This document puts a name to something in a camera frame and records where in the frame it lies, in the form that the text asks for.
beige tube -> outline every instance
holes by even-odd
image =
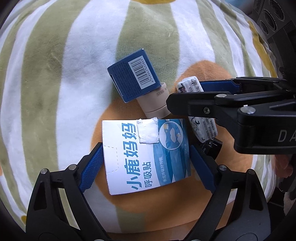
[[[137,98],[139,105],[148,119],[164,118],[170,114],[166,100],[170,95],[166,83],[161,82],[161,87]]]

blue box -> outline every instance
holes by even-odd
[[[116,62],[107,70],[125,103],[161,86],[144,49]]]

striped fabric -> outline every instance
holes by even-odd
[[[0,197],[23,229],[42,168],[78,163],[102,141],[103,119],[145,118],[137,102],[122,102],[107,72],[140,48],[171,92],[193,74],[200,80],[276,77],[273,55],[252,20],[221,0],[20,1],[0,30]],[[229,148],[219,161],[233,170],[254,168],[270,198],[271,156],[238,155],[231,137],[224,138]],[[196,174],[110,196],[102,167],[85,196],[107,232],[135,233],[196,220],[210,193]],[[77,226],[65,192],[61,197]]]

yellow spot on fabric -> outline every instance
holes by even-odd
[[[135,2],[139,2],[142,4],[163,4],[163,3],[171,3],[175,0],[133,0]]]
[[[23,215],[23,216],[21,216],[20,218],[21,218],[22,222],[23,222],[24,224],[26,224],[27,216]]]
[[[262,44],[264,42],[264,40],[261,38],[261,36],[258,35],[258,32],[256,31],[256,28],[253,25],[253,23],[251,21],[248,21],[248,24],[249,24],[250,30],[252,31],[253,45],[254,45],[259,57],[261,58],[264,66],[269,70],[270,75],[274,78],[277,78],[277,74],[274,69],[274,65],[272,64],[272,61]]]

black speaker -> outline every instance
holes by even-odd
[[[296,86],[296,0],[255,0],[251,18],[266,34],[283,77]]]

